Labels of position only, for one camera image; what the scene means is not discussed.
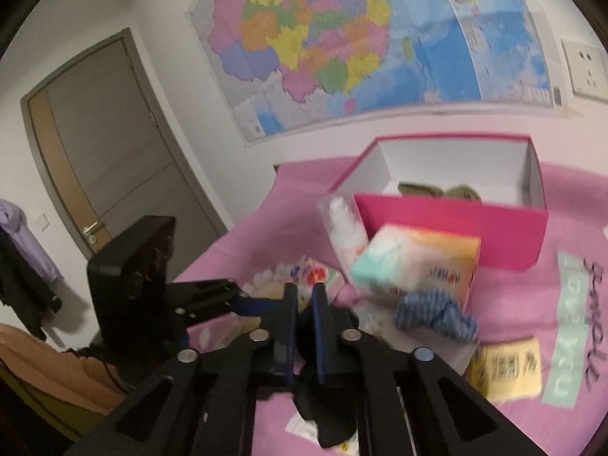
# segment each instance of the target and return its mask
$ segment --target red flower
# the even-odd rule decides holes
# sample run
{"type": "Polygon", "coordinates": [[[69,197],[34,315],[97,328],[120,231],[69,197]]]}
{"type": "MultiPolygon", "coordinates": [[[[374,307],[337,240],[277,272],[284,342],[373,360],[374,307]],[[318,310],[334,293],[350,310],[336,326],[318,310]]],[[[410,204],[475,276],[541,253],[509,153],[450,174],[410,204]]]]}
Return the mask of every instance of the red flower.
{"type": "Polygon", "coordinates": [[[312,268],[306,277],[306,283],[308,286],[314,286],[315,283],[324,282],[327,277],[327,271],[323,268],[312,268]]]}

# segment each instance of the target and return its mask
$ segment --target wall socket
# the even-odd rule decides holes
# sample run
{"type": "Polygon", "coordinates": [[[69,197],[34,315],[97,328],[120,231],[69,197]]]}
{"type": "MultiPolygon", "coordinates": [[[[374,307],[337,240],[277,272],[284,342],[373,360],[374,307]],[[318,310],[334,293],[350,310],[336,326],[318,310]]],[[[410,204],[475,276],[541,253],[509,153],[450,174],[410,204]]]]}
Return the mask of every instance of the wall socket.
{"type": "Polygon", "coordinates": [[[608,102],[608,75],[602,51],[570,41],[562,41],[562,45],[574,94],[608,102]]]}

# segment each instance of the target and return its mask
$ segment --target pink box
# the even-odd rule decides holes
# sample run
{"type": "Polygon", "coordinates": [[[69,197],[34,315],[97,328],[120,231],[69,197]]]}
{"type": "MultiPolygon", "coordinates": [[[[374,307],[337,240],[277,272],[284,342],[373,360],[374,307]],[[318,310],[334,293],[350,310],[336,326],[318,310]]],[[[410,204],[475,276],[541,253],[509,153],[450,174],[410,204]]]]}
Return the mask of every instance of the pink box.
{"type": "Polygon", "coordinates": [[[372,237],[386,222],[481,237],[479,264],[523,271],[536,260],[548,213],[529,136],[434,133],[376,138],[332,191],[353,194],[372,237]],[[482,203],[402,196],[400,182],[469,185],[482,203]]]}

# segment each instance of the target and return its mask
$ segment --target black cable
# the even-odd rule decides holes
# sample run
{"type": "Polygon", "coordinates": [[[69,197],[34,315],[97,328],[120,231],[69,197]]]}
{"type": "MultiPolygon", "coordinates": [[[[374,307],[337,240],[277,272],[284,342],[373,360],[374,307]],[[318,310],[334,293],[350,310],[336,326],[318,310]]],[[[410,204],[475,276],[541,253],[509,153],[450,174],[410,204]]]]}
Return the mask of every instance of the black cable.
{"type": "Polygon", "coordinates": [[[44,411],[49,417],[51,417],[53,420],[55,420],[57,423],[59,423],[60,425],[63,425],[66,429],[68,429],[69,431],[73,432],[75,435],[78,436],[78,438],[82,437],[84,434],[82,434],[80,431],[74,429],[74,427],[68,425],[64,420],[62,420],[61,418],[59,418],[56,414],[54,414],[52,411],[50,411],[46,406],[44,406],[44,404],[42,403],[42,401],[40,401],[36,396],[34,396],[30,390],[27,388],[27,384],[24,383],[19,377],[17,377],[14,372],[12,370],[10,370],[10,368],[8,368],[8,365],[4,362],[0,362],[0,365],[2,365],[8,372],[8,374],[10,374],[11,377],[13,377],[13,379],[15,380],[15,382],[17,384],[19,384],[20,388],[23,389],[23,391],[25,391],[27,393],[27,395],[29,396],[29,398],[36,404],[38,405],[38,407],[44,411]]]}
{"type": "Polygon", "coordinates": [[[110,369],[108,368],[108,364],[106,362],[102,362],[103,366],[106,369],[106,372],[108,373],[108,377],[112,380],[112,382],[114,383],[114,385],[120,389],[122,392],[124,392],[124,394],[126,394],[127,396],[130,394],[129,391],[127,391],[123,386],[121,386],[118,381],[116,379],[114,379],[114,376],[110,373],[110,369]]]}

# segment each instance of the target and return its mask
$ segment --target wall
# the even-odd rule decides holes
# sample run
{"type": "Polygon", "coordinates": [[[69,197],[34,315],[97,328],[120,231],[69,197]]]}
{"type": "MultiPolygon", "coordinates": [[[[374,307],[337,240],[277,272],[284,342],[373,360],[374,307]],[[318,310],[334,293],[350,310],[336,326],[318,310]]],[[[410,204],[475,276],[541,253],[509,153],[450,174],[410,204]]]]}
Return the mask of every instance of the wall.
{"type": "MultiPolygon", "coordinates": [[[[570,0],[534,1],[545,9],[553,28],[551,45],[556,53],[562,54],[562,37],[599,45],[570,0]]],[[[188,140],[235,221],[255,210],[268,193],[274,179],[273,163],[356,154],[374,136],[386,133],[463,129],[531,133],[544,161],[608,174],[608,161],[599,148],[608,140],[603,121],[608,108],[575,99],[569,87],[562,91],[569,105],[565,111],[568,118],[405,116],[286,135],[245,148],[187,17],[192,3],[193,0],[134,0],[135,19],[142,46],[174,112],[171,126],[188,140]]],[[[557,67],[562,81],[569,85],[565,60],[557,62],[557,67]]]]}
{"type": "MultiPolygon", "coordinates": [[[[46,325],[56,348],[82,347],[98,330],[86,280],[86,260],[66,231],[42,184],[25,134],[20,101],[57,67],[132,23],[131,0],[42,0],[0,62],[0,198],[19,205],[64,277],[64,306],[46,325]],[[44,213],[49,226],[33,224],[44,213]]],[[[22,327],[9,307],[0,322],[22,327]]]]}

